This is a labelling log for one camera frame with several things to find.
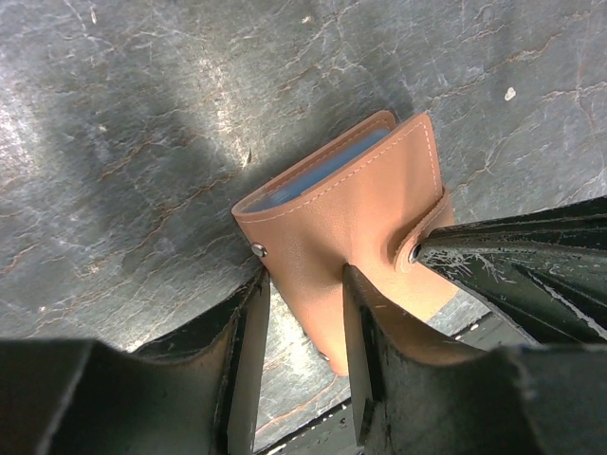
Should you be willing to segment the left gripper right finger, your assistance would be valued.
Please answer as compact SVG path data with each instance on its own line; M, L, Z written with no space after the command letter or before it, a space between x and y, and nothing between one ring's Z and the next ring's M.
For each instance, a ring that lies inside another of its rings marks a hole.
M383 296L352 265L343 312L356 439L368 454L602 454L601 345L483 351Z

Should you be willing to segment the brown leather card holder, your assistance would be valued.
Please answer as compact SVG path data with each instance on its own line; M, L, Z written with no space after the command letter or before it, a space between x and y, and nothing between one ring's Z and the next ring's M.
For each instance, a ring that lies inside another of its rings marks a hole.
M421 320L454 296L451 283L412 258L434 229L453 222L426 114L404 122L373 114L243 198L232 215L337 375L348 373L346 264Z

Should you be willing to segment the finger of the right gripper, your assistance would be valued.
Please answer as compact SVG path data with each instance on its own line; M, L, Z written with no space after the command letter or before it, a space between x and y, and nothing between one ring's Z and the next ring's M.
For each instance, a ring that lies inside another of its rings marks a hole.
M408 249L539 344L606 340L606 199L435 228Z

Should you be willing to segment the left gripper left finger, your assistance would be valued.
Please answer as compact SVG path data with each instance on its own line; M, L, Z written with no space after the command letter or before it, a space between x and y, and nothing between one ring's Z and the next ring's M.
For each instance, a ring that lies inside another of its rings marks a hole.
M127 353L92 338L1 343L5 454L250 454L270 309L259 271Z

